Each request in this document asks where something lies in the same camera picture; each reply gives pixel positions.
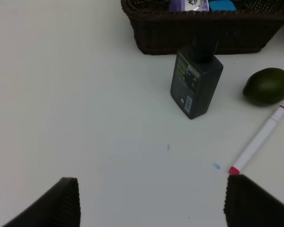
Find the purple package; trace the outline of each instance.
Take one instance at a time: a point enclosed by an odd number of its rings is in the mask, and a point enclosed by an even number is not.
[[[208,0],[170,0],[170,12],[178,11],[208,11]]]

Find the blue object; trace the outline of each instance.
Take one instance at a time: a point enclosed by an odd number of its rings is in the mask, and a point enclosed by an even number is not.
[[[209,2],[209,7],[212,11],[217,10],[232,10],[236,11],[235,5],[229,0],[217,0]]]
[[[214,163],[213,166],[216,167],[217,169],[221,169],[221,167],[218,163]]]

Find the basket rim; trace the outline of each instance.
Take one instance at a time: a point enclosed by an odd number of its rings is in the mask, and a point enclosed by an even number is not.
[[[168,21],[168,20],[216,20],[216,19],[269,19],[284,20],[284,11],[258,11],[258,10],[221,10],[221,11],[151,11],[136,8],[131,0],[121,0],[123,11],[128,17],[144,21]]]

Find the bottle cap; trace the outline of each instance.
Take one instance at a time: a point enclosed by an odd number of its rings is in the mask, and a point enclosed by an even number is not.
[[[199,63],[206,63],[213,59],[218,44],[218,37],[213,32],[198,32],[191,44],[191,58]]]

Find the black bottle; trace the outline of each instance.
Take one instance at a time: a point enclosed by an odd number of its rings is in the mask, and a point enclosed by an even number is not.
[[[197,34],[177,53],[170,93],[180,109],[194,119],[207,112],[223,65],[214,56],[217,36]]]

